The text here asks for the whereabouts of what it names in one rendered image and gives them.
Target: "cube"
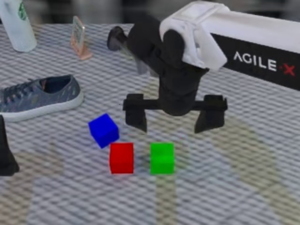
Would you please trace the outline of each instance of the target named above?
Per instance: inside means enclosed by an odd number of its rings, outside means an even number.
[[[105,148],[120,138],[117,125],[107,113],[89,122],[89,127],[90,134],[100,148]]]
[[[112,143],[110,145],[109,166],[112,174],[133,173],[133,143]]]
[[[150,153],[151,174],[173,174],[175,153],[173,143],[152,143]]]

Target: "gray sneaker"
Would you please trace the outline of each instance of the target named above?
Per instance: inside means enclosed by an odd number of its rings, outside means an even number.
[[[0,90],[0,114],[17,122],[78,107],[83,99],[72,75],[48,77]]]

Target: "white shoe sole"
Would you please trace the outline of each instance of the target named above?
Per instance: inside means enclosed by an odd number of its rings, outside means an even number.
[[[80,91],[79,95],[73,100],[57,103],[52,105],[42,106],[36,109],[30,109],[23,112],[0,112],[5,122],[19,122],[29,120],[35,117],[43,116],[50,113],[74,109],[81,105],[84,100],[84,94]]]

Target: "table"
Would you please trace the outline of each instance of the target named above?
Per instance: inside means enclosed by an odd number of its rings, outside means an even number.
[[[21,172],[0,178],[1,225],[298,225],[300,93],[221,69],[209,72],[197,98],[223,94],[226,125],[193,134],[198,113],[173,118],[146,112],[148,133],[125,125],[130,92],[157,97],[158,81],[106,48],[113,25],[87,25],[93,58],[70,47],[71,25],[34,27],[38,47],[16,53],[0,28],[0,88],[28,79],[73,74],[83,105],[7,123]],[[131,25],[122,25],[128,31]],[[109,113],[120,142],[135,144],[134,175],[111,175],[88,122]],[[176,173],[150,175],[152,142],[173,142]]]

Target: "bottle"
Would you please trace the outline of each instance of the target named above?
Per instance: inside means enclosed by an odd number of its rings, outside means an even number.
[[[37,46],[22,0],[0,0],[0,18],[17,52],[30,52]]]

